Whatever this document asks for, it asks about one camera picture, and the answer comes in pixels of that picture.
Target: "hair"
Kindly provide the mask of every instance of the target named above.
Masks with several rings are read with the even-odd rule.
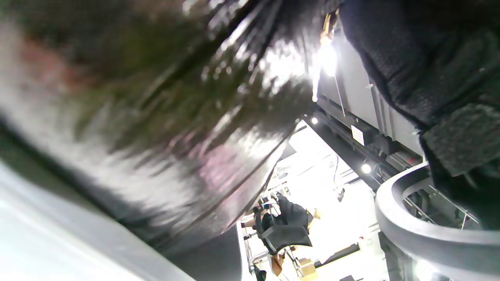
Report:
[[[146,8],[139,2],[10,2],[10,15],[27,37],[54,50],[77,70],[76,79],[85,81],[83,89],[67,99],[70,110],[79,114],[77,140],[98,131],[108,138],[110,152],[148,150],[156,157],[152,148],[158,148],[185,157],[202,142],[209,141],[204,144],[209,150],[223,144],[236,130],[287,135],[296,119],[309,111],[308,83],[288,80],[278,90],[263,87],[265,74],[255,67],[262,54],[256,61],[236,58],[245,42],[220,52],[250,7],[243,7],[233,26],[221,28],[212,39],[200,34],[214,32],[204,29],[217,9],[182,20],[176,9],[155,11],[155,3],[162,1],[147,1]],[[270,43],[253,51],[262,53]],[[216,132],[228,113],[230,120]]]

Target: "black textured fabric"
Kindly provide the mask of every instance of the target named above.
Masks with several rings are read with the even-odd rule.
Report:
[[[499,37],[494,24],[473,18],[488,1],[464,13],[463,21],[432,17],[432,3],[352,0],[340,16],[381,93],[425,133],[429,148],[456,176],[500,156],[499,143],[485,135],[485,128],[496,132],[497,109],[480,116],[485,107],[471,105],[484,95],[500,100]]]
[[[435,186],[487,229],[500,227],[499,181],[478,180],[486,176],[476,170],[500,157],[499,15],[493,0],[350,0],[340,8],[368,74],[420,130]]]

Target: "gray panel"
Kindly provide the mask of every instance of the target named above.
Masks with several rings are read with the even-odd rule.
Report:
[[[360,55],[344,38],[336,38],[338,72],[341,72],[350,111],[368,124],[378,128],[370,80]]]

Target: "white surface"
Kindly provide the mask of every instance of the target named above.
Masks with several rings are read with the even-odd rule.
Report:
[[[363,146],[365,145],[365,138],[363,137],[363,132],[356,128],[354,125],[350,126],[352,130],[352,137]]]
[[[36,163],[17,160],[47,186],[0,162],[0,280],[193,281]]]

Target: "person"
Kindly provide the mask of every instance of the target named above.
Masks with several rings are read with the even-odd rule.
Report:
[[[499,2],[5,0],[2,132],[164,256],[250,208],[298,121],[339,9],[438,189],[500,226]]]
[[[264,210],[261,214],[262,228],[264,231],[271,226],[271,222],[274,220],[276,225],[304,227],[307,234],[309,234],[310,226],[312,225],[314,219],[321,219],[320,212],[317,208],[314,208],[312,212],[309,212],[301,205],[290,202],[288,198],[280,192],[277,193],[277,204],[279,206],[280,214],[275,216],[267,212],[267,210]],[[255,225],[256,222],[253,218],[241,223],[242,228],[254,228]]]

